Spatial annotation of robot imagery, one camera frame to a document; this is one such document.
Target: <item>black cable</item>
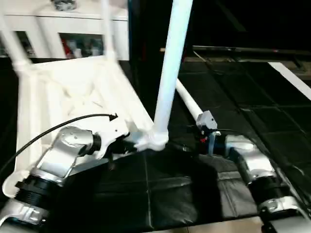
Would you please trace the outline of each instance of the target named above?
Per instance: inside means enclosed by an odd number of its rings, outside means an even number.
[[[115,118],[117,118],[118,116],[117,115],[110,115],[110,114],[90,114],[90,115],[85,115],[85,116],[80,116],[80,117],[77,117],[77,118],[74,118],[74,119],[71,119],[71,120],[68,120],[68,121],[65,121],[59,125],[56,125],[48,130],[46,130],[45,132],[39,134],[37,137],[34,137],[32,140],[30,140],[28,143],[26,143],[22,148],[20,148],[12,157],[10,157],[6,162],[5,164],[2,166],[2,168],[0,169],[0,177],[1,177],[1,174],[5,171],[5,169],[7,168],[7,166],[13,162],[13,160],[19,155],[21,154],[25,149],[27,149],[32,143],[34,143],[35,141],[37,141],[38,139],[42,138],[43,136],[47,135],[48,133],[60,128],[60,127],[63,127],[65,125],[68,125],[72,122],[75,122],[75,121],[78,121],[78,120],[81,120],[81,119],[85,119],[85,118],[89,118],[89,117],[109,117],[109,120],[113,120]]]

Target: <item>white strip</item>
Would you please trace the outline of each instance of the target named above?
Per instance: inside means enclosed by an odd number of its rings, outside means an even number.
[[[187,106],[189,112],[191,113],[194,120],[198,119],[198,116],[203,113],[201,108],[198,106],[198,104],[195,102],[195,100],[192,98],[192,96],[189,94],[189,92],[186,90],[186,88],[183,86],[183,84],[180,82],[179,79],[177,79],[176,82],[176,90],[182,100],[184,101],[185,105]]]
[[[311,88],[306,85],[300,78],[287,69],[281,62],[268,62],[274,69],[287,79],[302,94],[311,100]]]

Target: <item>white cabinet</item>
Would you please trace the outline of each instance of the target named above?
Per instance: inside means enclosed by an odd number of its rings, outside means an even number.
[[[62,34],[71,34],[72,37],[74,37],[74,34],[105,34],[100,19],[40,17],[39,22],[44,35],[46,35],[46,40],[53,58],[67,58],[64,48],[67,46],[64,44],[66,37],[63,36],[62,38]],[[114,46],[118,59],[129,60],[128,21],[113,20],[113,30]],[[87,38],[90,40],[92,36],[85,36],[84,42],[81,43],[89,43]]]
[[[79,50],[82,56],[102,53],[100,0],[77,0],[77,9],[68,12],[55,10],[50,0],[2,1],[10,27],[26,33],[36,57],[76,57]],[[129,60],[127,0],[110,0],[110,7],[118,59]]]

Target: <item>white floor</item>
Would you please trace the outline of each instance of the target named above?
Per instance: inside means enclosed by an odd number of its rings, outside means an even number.
[[[261,233],[261,226],[260,218],[252,217],[153,233]]]

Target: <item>black connector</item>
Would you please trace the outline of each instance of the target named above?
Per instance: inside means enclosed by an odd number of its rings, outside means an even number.
[[[49,210],[58,197],[60,186],[37,176],[30,175],[15,185],[19,188],[15,199]]]
[[[91,149],[87,152],[87,154],[92,155],[95,151],[101,149],[102,146],[102,139],[99,135],[93,134],[93,145]]]

